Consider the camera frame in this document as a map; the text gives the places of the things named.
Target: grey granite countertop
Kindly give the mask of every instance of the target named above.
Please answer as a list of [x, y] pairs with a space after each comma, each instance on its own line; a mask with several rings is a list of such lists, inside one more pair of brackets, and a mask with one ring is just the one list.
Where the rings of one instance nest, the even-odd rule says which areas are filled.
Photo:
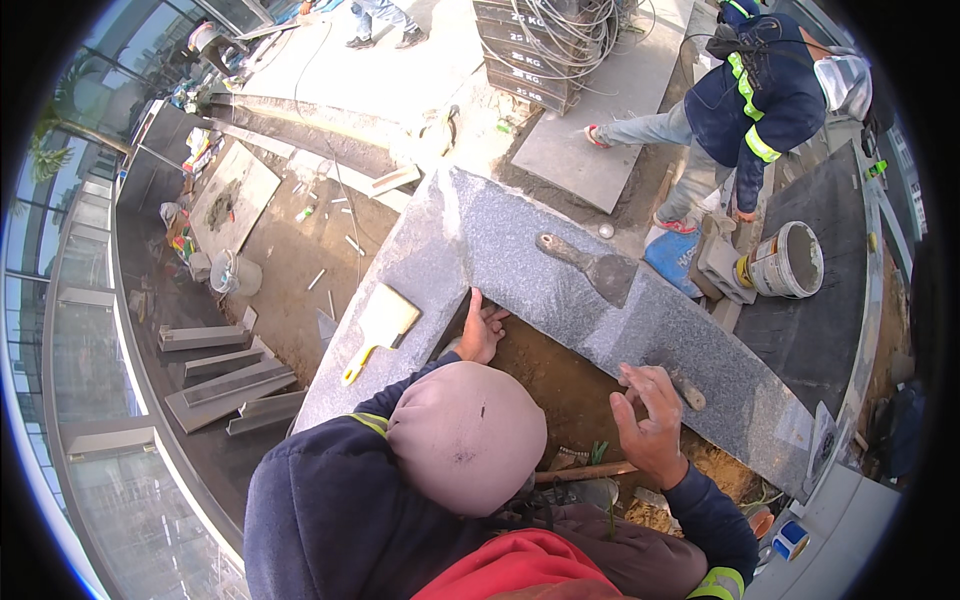
[[[616, 377], [671, 348], [707, 408], [684, 423], [801, 501], [813, 419], [773, 372], [683, 293], [641, 262], [626, 305], [603, 300], [574, 267], [534, 245], [540, 231], [584, 252], [615, 250], [518, 190], [445, 164], [420, 184], [367, 271], [330, 342], [295, 431], [350, 412], [418, 370], [470, 285]], [[376, 349], [356, 381], [340, 375], [362, 343], [357, 317], [377, 281], [422, 311], [399, 348]]]

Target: light blue jeans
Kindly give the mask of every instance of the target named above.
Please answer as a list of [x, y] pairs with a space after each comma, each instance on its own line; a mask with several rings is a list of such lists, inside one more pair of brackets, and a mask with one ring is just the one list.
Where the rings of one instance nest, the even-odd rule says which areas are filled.
[[373, 34], [374, 17], [389, 21], [407, 34], [417, 29], [417, 23], [390, 0], [353, 0], [350, 12], [357, 17], [357, 36], [361, 39], [370, 39]]
[[593, 137], [611, 146], [680, 144], [690, 147], [684, 173], [657, 210], [657, 218], [664, 222], [679, 221], [687, 214], [697, 221], [702, 220], [706, 210], [701, 209], [699, 203], [720, 187], [733, 170], [711, 158], [693, 138], [683, 100], [663, 114], [601, 125], [593, 130]]

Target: red sneaker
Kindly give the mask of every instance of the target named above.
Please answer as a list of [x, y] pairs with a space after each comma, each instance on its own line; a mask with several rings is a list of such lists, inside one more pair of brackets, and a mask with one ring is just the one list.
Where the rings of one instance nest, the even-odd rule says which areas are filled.
[[667, 231], [676, 231], [683, 235], [688, 235], [697, 230], [697, 222], [691, 219], [689, 216], [683, 217], [679, 221], [661, 221], [660, 218], [654, 214], [654, 225], [661, 229], [666, 229]]
[[584, 135], [587, 137], [587, 141], [601, 148], [610, 148], [610, 144], [604, 144], [602, 142], [598, 142], [596, 138], [593, 137], [593, 130], [595, 130], [596, 128], [597, 128], [596, 125], [587, 125], [586, 127], [584, 127]]

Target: hand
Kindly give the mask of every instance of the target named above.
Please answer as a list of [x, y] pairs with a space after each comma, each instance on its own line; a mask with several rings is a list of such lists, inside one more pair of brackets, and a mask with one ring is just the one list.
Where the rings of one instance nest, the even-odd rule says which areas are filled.
[[[620, 363], [618, 379], [627, 394], [610, 394], [620, 447], [630, 464], [653, 477], [661, 490], [683, 481], [689, 464], [680, 451], [680, 417], [684, 406], [663, 367], [631, 367]], [[642, 403], [649, 417], [636, 421]]]
[[470, 311], [464, 323], [464, 337], [460, 344], [453, 349], [464, 360], [486, 365], [496, 354], [496, 343], [503, 339], [507, 332], [500, 322], [510, 316], [510, 312], [495, 306], [488, 306], [481, 310], [483, 294], [480, 288], [470, 288]]

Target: yellow paint brush handle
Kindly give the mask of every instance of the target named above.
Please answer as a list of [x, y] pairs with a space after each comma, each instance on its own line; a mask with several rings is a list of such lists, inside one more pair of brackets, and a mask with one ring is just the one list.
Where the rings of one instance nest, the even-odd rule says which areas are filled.
[[374, 348], [376, 348], [376, 346], [369, 345], [366, 341], [364, 341], [364, 346], [357, 350], [357, 353], [353, 356], [353, 359], [350, 360], [350, 364], [348, 364], [347, 368], [344, 370], [344, 374], [340, 378], [340, 385], [346, 388], [346, 386], [353, 383], [353, 380], [356, 379], [357, 375], [360, 374], [360, 370], [362, 370], [363, 366], [367, 364], [367, 359], [370, 357], [370, 353], [373, 352]]

